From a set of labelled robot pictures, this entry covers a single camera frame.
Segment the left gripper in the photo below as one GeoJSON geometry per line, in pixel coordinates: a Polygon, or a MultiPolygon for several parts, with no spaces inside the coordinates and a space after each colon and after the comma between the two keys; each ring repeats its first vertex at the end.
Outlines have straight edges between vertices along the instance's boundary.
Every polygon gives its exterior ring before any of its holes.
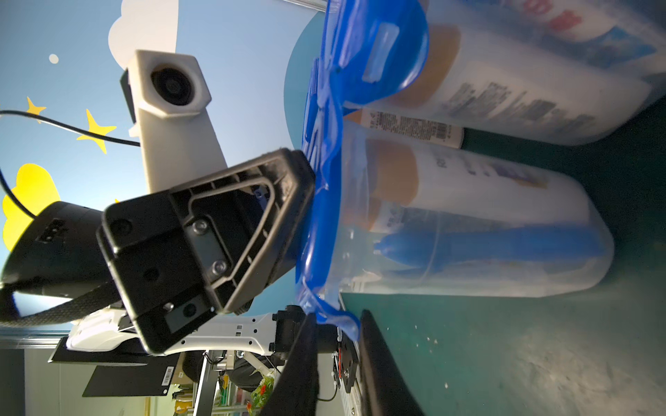
{"type": "Polygon", "coordinates": [[[55,202],[6,260],[1,305],[95,292],[107,307],[113,278],[143,347],[162,355],[294,268],[314,188],[306,156],[281,148],[103,214],[55,202]]]}

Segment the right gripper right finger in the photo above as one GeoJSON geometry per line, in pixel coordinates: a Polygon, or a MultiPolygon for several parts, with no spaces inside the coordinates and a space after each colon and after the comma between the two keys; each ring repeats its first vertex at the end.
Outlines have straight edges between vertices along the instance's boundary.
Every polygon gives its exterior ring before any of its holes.
{"type": "Polygon", "coordinates": [[[359,356],[364,415],[423,415],[369,310],[360,319],[359,356]]]}

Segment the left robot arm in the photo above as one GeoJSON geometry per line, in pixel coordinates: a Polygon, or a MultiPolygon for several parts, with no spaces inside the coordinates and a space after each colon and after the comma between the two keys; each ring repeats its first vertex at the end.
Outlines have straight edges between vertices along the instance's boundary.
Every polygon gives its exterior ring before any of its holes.
{"type": "Polygon", "coordinates": [[[297,261],[314,194],[305,155],[279,149],[97,211],[41,211],[10,254],[1,324],[61,324],[122,303],[153,355],[246,310],[297,261]]]}

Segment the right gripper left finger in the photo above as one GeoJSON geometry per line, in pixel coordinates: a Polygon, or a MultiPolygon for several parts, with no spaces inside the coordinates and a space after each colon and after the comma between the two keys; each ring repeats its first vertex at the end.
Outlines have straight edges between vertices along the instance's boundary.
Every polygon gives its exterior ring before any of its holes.
{"type": "Polygon", "coordinates": [[[283,374],[261,415],[315,415],[319,394],[317,319],[305,317],[283,374]]]}

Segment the blue cup lid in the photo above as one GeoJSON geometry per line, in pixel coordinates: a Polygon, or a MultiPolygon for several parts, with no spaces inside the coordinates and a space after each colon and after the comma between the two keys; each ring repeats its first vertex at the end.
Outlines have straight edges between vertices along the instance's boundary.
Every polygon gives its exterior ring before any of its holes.
{"type": "Polygon", "coordinates": [[[346,114],[407,88],[428,59],[426,8],[418,1],[331,1],[321,49],[312,65],[301,149],[315,173],[297,262],[297,299],[320,324],[356,341],[361,324],[336,301],[332,273],[342,223],[343,137],[346,114]]]}

